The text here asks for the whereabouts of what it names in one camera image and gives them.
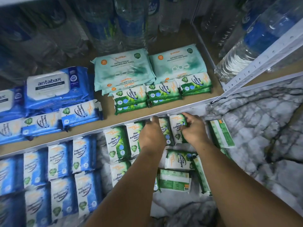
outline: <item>blue wipes pack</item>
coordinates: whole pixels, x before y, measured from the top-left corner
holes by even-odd
[[[22,189],[22,156],[0,161],[0,196]]]
[[[51,219],[78,212],[77,194],[74,178],[66,177],[51,181]]]
[[[96,167],[96,137],[91,135],[73,140],[72,171],[93,170]]]
[[[0,122],[25,118],[24,87],[0,91]]]
[[[75,174],[79,217],[88,215],[97,209],[102,201],[100,174],[96,171]]]
[[[0,198],[0,227],[24,226],[24,195],[4,196]]]
[[[23,154],[24,188],[42,186],[47,183],[47,150],[41,149]]]
[[[25,85],[25,108],[64,107],[90,100],[87,68],[73,66],[56,72],[29,76]]]
[[[64,130],[88,122],[103,120],[101,103],[96,99],[60,109]]]
[[[22,136],[23,121],[24,118],[20,118],[0,123],[0,145],[26,140]]]
[[[26,191],[26,226],[47,227],[51,224],[51,203],[48,187]]]
[[[23,119],[22,135],[32,140],[35,136],[47,135],[62,131],[61,114],[59,111],[32,116]]]
[[[61,143],[48,147],[48,180],[70,174],[69,144]]]

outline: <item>hand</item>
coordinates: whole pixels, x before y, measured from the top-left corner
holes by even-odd
[[[139,145],[141,150],[163,152],[166,141],[157,116],[153,116],[152,121],[146,122],[139,134]]]
[[[182,114],[186,117],[187,126],[181,126],[180,130],[184,138],[194,147],[200,143],[202,144],[212,144],[209,140],[206,130],[205,124],[199,116],[191,115],[187,112],[182,112]]]

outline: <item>shelf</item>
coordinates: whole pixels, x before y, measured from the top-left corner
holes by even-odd
[[[208,54],[209,54],[208,58],[210,60],[209,62],[213,63],[214,65],[217,65],[221,61],[221,59],[218,57],[218,54],[219,54],[221,48],[217,47],[216,45],[214,45],[211,42],[210,34],[200,30],[200,22],[201,22],[201,18],[198,17],[197,19],[195,19],[194,24],[204,42],[204,45],[205,45],[207,51],[208,51]],[[276,72],[268,73],[265,71],[262,74],[260,74],[259,76],[252,79],[247,84],[245,84],[243,87],[252,86],[252,85],[256,85],[256,87],[257,87],[259,83],[269,81],[269,80],[276,80],[278,82],[281,77],[285,77],[285,78],[283,78],[283,80],[290,79],[290,78],[293,78],[292,74],[299,73],[302,71],[303,71],[303,62],[297,61]],[[220,83],[221,83],[221,86],[223,87],[223,89],[225,89],[226,84],[222,83],[222,82],[220,82]]]
[[[202,46],[199,45],[199,40],[196,37],[195,31],[189,24],[185,23],[181,25],[180,31],[177,34],[173,34],[170,36],[163,36],[159,33],[158,39],[155,44],[152,44],[148,51],[149,54],[157,54],[160,52],[164,52],[167,50],[179,48],[182,46],[186,46],[189,44],[196,43],[197,48],[201,52],[203,59],[205,60],[205,64],[207,69],[209,70],[208,74],[213,83],[212,93],[205,93],[194,96],[187,96],[183,100],[178,100],[174,102],[170,102],[167,104],[162,104],[159,106],[155,106],[152,108],[144,108],[140,110],[136,110],[133,112],[127,112],[119,115],[115,115],[114,109],[114,101],[112,97],[102,96],[101,92],[98,91],[95,93],[95,98],[101,102],[104,114],[103,121],[96,121],[87,123],[84,125],[80,125],[74,127],[69,132],[60,132],[54,133],[50,135],[40,136],[34,138],[33,141],[24,141],[18,143],[10,143],[7,145],[0,146],[0,156],[10,156],[17,153],[28,152],[31,150],[36,150],[48,145],[53,145],[59,142],[72,140],[73,138],[78,138],[83,135],[93,134],[101,132],[103,129],[110,128],[113,126],[118,126],[125,122],[131,122],[132,120],[142,120],[149,118],[152,115],[157,114],[158,116],[163,116],[167,113],[173,113],[177,110],[185,110],[186,108],[192,107],[194,105],[198,105],[199,103],[210,102],[214,97],[220,96],[224,91],[214,76],[213,69],[206,58],[206,55],[202,51]],[[80,57],[73,60],[69,60],[67,67],[78,65],[84,66],[89,69],[89,73],[93,73],[94,65],[90,62],[90,60],[95,58],[95,52],[92,51],[86,57]]]

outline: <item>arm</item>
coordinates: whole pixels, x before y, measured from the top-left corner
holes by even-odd
[[[202,120],[188,113],[181,128],[200,156],[207,182],[227,227],[303,226],[303,218],[247,175],[208,139]]]
[[[154,182],[165,148],[159,118],[146,123],[139,135],[141,152],[112,191],[89,218],[86,226],[147,226]]]

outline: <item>forearm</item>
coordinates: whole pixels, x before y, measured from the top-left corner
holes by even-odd
[[[196,144],[211,192],[227,227],[303,226],[303,218],[247,175],[211,143]]]
[[[162,153],[142,150],[86,226],[146,226]]]

